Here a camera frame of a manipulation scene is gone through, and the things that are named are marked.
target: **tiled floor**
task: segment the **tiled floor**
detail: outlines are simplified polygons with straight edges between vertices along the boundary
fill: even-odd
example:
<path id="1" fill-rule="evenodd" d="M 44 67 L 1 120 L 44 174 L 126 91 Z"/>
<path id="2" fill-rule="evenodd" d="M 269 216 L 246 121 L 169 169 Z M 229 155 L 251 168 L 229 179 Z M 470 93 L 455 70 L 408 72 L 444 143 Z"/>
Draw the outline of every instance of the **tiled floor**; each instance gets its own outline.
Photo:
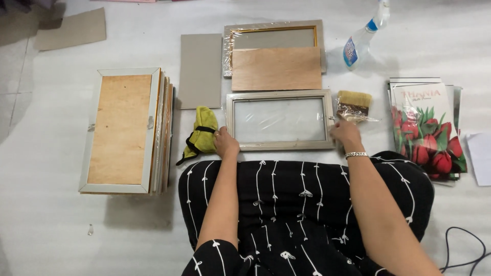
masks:
<path id="1" fill-rule="evenodd" d="M 37 25 L 48 16 L 34 7 L 25 14 L 13 8 L 0 17 L 0 143 L 22 120 L 32 98 L 32 65 L 37 54 Z"/>

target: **black cable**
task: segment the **black cable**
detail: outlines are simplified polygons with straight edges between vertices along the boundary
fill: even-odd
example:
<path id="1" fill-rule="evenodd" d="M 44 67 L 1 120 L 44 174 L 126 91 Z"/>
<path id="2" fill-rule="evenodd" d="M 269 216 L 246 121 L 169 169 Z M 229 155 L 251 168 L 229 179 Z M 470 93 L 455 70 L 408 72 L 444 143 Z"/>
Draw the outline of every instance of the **black cable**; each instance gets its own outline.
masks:
<path id="1" fill-rule="evenodd" d="M 467 263 L 463 263 L 463 264 L 459 264 L 459 265 L 449 266 L 449 265 L 448 265 L 448 263 L 450 262 L 450 249 L 449 249 L 449 247 L 448 247 L 448 232 L 449 232 L 451 229 L 459 229 L 459 230 L 462 230 L 462 231 L 464 231 L 464 232 L 467 232 L 467 233 L 471 234 L 471 235 L 472 235 L 474 238 L 476 238 L 476 239 L 477 239 L 477 240 L 478 240 L 478 241 L 479 241 L 479 242 L 482 244 L 482 246 L 483 246 L 483 254 L 482 254 L 482 255 L 481 255 L 479 258 L 477 258 L 477 259 L 475 259 L 475 260 L 473 260 L 473 261 L 470 261 L 470 262 L 467 262 Z M 447 229 L 447 231 L 445 232 L 445 242 L 446 242 L 446 244 L 447 244 L 447 262 L 445 263 L 445 266 L 444 266 L 444 267 L 440 268 L 441 273 L 444 273 L 444 272 L 445 272 L 447 269 L 449 269 L 449 268 L 461 267 L 461 266 L 466 266 L 466 265 L 474 264 L 474 265 L 472 266 L 472 269 L 470 270 L 470 274 L 469 274 L 469 276 L 472 276 L 472 273 L 474 272 L 474 269 L 476 268 L 476 266 L 477 266 L 477 265 L 478 265 L 478 264 L 479 264 L 479 263 L 480 263 L 480 262 L 481 262 L 481 261 L 482 261 L 484 258 L 486 258 L 487 256 L 491 255 L 491 252 L 490 252 L 490 253 L 486 253 L 486 246 L 484 245 L 483 241 L 481 241 L 481 239 L 479 239 L 479 238 L 478 238 L 476 235 L 472 234 L 471 232 L 469 232 L 469 231 L 467 231 L 467 230 L 465 230 L 465 229 L 463 229 L 463 228 L 460 228 L 460 227 L 455 227 L 455 226 L 453 226 L 453 227 L 450 227 L 449 229 Z"/>

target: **hand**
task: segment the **hand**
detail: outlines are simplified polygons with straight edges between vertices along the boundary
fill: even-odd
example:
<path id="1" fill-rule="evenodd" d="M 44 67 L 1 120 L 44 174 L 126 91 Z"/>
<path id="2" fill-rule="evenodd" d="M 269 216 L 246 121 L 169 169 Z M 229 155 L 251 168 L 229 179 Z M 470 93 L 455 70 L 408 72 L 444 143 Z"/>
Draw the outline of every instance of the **hand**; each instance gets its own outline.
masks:
<path id="1" fill-rule="evenodd" d="M 225 157 L 237 157 L 241 148 L 239 147 L 239 142 L 232 138 L 227 132 L 227 127 L 221 127 L 220 130 L 215 131 L 213 135 L 215 136 L 213 144 L 215 144 L 217 154 L 222 160 Z"/>
<path id="2" fill-rule="evenodd" d="M 358 127 L 349 121 L 340 120 L 329 132 L 331 137 L 340 141 L 346 152 L 364 151 Z"/>

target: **plastic bottle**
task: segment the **plastic bottle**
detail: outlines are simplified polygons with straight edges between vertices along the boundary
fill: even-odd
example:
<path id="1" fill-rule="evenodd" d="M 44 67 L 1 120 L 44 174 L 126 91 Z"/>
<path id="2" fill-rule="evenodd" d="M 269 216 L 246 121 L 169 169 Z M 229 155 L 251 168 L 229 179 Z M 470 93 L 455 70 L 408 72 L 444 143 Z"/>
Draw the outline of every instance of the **plastic bottle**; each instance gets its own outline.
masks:
<path id="1" fill-rule="evenodd" d="M 343 58 L 348 69 L 354 70 L 363 62 L 370 48 L 370 40 L 377 30 L 387 26 L 389 17 L 389 0 L 379 0 L 379 9 L 372 20 L 356 31 L 344 46 Z"/>

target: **woman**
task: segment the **woman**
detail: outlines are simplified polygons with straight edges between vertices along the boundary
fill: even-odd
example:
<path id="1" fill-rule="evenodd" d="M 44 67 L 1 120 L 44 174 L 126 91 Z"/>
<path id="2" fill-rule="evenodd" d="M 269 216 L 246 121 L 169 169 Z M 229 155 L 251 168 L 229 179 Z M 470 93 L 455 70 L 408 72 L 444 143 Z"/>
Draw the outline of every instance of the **woman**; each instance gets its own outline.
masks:
<path id="1" fill-rule="evenodd" d="M 355 124 L 330 134 L 347 153 L 365 152 Z M 215 137 L 222 161 L 195 163 L 179 181 L 195 250 L 183 275 L 441 275 L 419 244 L 434 189 L 402 155 L 353 154 L 348 167 L 240 163 L 227 129 Z"/>

